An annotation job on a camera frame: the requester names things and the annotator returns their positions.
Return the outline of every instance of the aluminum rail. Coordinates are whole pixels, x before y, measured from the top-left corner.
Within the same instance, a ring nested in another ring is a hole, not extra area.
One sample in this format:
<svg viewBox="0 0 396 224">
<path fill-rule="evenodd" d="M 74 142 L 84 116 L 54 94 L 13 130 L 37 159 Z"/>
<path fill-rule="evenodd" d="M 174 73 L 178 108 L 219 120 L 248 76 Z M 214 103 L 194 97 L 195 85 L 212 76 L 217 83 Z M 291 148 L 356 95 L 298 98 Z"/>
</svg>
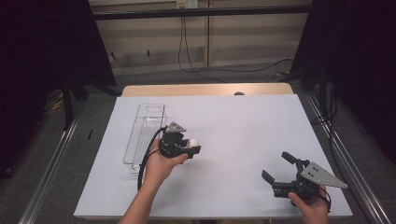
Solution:
<svg viewBox="0 0 396 224">
<path fill-rule="evenodd" d="M 313 95 L 313 93 L 307 93 L 306 97 L 308 98 L 309 104 L 311 104 L 312 109 L 314 110 L 316 116 L 323 121 L 322 128 L 324 132 L 330 136 L 330 130 L 332 125 L 328 122 L 324 122 L 322 119 L 320 109 L 318 106 L 318 100 Z M 381 224 L 390 224 L 390 220 L 383 208 L 381 202 L 375 196 L 373 190 L 367 184 L 366 180 L 362 176 L 361 172 L 359 171 L 358 167 L 356 166 L 355 162 L 350 157 L 347 148 L 344 146 L 343 142 L 341 141 L 340 137 L 338 136 L 335 130 L 332 130 L 332 145 L 334 148 L 335 153 L 337 154 L 338 158 L 340 159 L 341 163 L 343 163 L 347 173 L 349 174 L 353 184 L 355 185 L 356 189 L 358 190 L 361 198 L 364 200 L 366 207 L 370 211 L 375 223 Z"/>
<path fill-rule="evenodd" d="M 204 16 L 236 16 L 236 15 L 259 15 L 259 14 L 292 14 L 292 13 L 334 13 L 336 5 L 312 7 L 312 6 L 286 6 L 286 7 L 223 7 L 223 8 L 188 8 L 166 9 L 147 11 L 125 12 L 94 12 L 92 14 L 68 14 L 54 15 L 57 18 L 77 20 L 129 20 L 129 19 L 152 19 L 152 18 L 176 18 L 176 17 L 204 17 Z"/>
<path fill-rule="evenodd" d="M 19 224 L 33 224 L 35 223 L 35 219 L 40 211 L 41 206 L 47 196 L 47 193 L 50 190 L 50 186 L 53 178 L 56 175 L 58 167 L 61 163 L 62 157 L 64 156 L 64 152 L 67 149 L 67 146 L 73 136 L 74 130 L 77 127 L 79 118 L 81 117 L 85 102 L 78 103 L 76 106 L 76 116 L 73 119 L 72 123 L 68 130 L 64 131 L 64 134 L 61 137 L 61 140 L 58 146 L 55 149 L 55 152 L 49 162 L 46 172 L 41 177 L 41 181 L 38 184 L 35 193 L 29 203 L 27 204 L 22 217 L 20 219 Z"/>
</svg>

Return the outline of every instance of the clear plastic container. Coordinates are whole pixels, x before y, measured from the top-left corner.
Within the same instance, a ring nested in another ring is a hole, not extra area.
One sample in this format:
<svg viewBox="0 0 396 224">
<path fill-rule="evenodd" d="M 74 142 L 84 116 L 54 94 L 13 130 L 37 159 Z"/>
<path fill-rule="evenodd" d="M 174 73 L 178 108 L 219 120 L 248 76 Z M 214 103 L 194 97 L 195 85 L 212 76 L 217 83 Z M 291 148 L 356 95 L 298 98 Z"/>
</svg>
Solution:
<svg viewBox="0 0 396 224">
<path fill-rule="evenodd" d="M 153 135 L 166 123 L 164 104 L 141 104 L 134 119 L 123 162 L 131 173 L 138 173 Z"/>
</svg>

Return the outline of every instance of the white table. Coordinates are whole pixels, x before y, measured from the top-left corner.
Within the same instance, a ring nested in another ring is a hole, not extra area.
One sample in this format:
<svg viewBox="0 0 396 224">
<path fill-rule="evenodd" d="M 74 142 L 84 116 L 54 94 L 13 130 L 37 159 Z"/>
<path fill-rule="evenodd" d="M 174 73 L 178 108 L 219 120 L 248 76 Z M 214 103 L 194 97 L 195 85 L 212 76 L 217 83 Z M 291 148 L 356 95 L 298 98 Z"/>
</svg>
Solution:
<svg viewBox="0 0 396 224">
<path fill-rule="evenodd" d="M 119 218 L 136 194 L 135 175 L 122 163 L 139 104 L 164 103 L 167 123 L 187 129 L 201 153 L 175 168 L 160 188 L 151 218 L 298 217 L 290 200 L 273 196 L 262 169 L 276 181 L 295 179 L 282 151 L 332 172 L 297 95 L 118 98 L 75 216 Z M 331 217 L 351 216 L 340 189 L 328 187 Z"/>
</svg>

